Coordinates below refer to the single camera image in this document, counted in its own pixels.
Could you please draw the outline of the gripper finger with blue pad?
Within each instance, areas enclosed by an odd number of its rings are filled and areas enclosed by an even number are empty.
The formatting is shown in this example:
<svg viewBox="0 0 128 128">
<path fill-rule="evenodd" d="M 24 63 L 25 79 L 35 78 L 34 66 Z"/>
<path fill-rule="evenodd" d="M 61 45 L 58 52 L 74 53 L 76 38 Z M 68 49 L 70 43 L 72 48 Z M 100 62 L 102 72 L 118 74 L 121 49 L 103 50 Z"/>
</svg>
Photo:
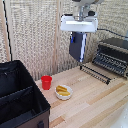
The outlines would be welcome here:
<svg viewBox="0 0 128 128">
<path fill-rule="evenodd" d="M 71 43 L 74 43 L 74 38 L 75 38 L 74 32 L 72 32 L 72 33 L 71 33 Z"/>
</svg>

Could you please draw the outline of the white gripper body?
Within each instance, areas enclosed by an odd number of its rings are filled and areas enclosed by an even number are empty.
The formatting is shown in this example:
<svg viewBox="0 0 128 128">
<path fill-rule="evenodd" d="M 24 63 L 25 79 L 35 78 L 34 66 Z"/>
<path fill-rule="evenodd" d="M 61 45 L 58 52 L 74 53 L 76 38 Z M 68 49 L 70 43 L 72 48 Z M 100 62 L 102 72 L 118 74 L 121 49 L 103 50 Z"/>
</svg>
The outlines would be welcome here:
<svg viewBox="0 0 128 128">
<path fill-rule="evenodd" d="M 72 32 L 86 32 L 94 33 L 97 31 L 98 20 L 95 17 L 89 16 L 84 21 L 76 21 L 73 16 L 61 17 L 61 27 L 62 31 L 72 31 Z"/>
</svg>

